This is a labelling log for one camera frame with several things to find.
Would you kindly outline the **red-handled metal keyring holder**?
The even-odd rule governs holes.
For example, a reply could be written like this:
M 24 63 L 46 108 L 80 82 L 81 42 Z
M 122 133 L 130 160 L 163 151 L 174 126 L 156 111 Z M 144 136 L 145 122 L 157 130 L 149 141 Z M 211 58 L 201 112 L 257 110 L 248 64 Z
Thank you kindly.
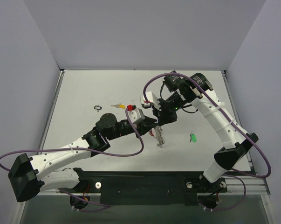
M 150 136 L 158 141 L 158 147 L 162 147 L 164 144 L 163 133 L 164 131 L 160 126 L 156 126 L 149 131 Z

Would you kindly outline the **key with green tag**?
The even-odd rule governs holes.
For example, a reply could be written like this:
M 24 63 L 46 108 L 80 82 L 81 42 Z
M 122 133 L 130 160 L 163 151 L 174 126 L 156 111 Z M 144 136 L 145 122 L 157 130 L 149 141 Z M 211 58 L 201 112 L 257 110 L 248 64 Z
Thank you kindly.
M 190 133 L 190 142 L 197 142 L 197 138 L 194 133 Z

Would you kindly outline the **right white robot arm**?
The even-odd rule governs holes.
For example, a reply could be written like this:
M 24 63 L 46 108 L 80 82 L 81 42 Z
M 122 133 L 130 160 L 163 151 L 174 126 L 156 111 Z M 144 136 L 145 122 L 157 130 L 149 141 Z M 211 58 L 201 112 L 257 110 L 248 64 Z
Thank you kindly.
M 200 187 L 210 191 L 216 186 L 216 181 L 256 145 L 259 138 L 232 118 L 205 75 L 195 73 L 185 77 L 173 71 L 164 77 L 163 84 L 171 92 L 166 100 L 151 91 L 142 96 L 142 106 L 153 108 L 160 126 L 177 121 L 177 111 L 189 103 L 202 114 L 222 142 L 222 148 L 214 154 L 213 163 L 199 179 Z

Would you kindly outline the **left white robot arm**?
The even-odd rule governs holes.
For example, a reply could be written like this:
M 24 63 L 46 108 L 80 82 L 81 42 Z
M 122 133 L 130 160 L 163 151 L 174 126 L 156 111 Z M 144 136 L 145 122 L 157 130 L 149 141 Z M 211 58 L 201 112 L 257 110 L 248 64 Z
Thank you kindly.
M 108 155 L 109 141 L 134 133 L 138 139 L 159 124 L 156 119 L 130 111 L 127 118 L 117 121 L 112 113 L 105 113 L 95 127 L 65 147 L 44 150 L 41 154 L 28 156 L 20 152 L 8 172 L 15 198 L 25 202 L 41 191 L 57 188 L 82 192 L 87 180 L 77 171 L 61 171 L 60 168 L 75 161 L 98 154 Z

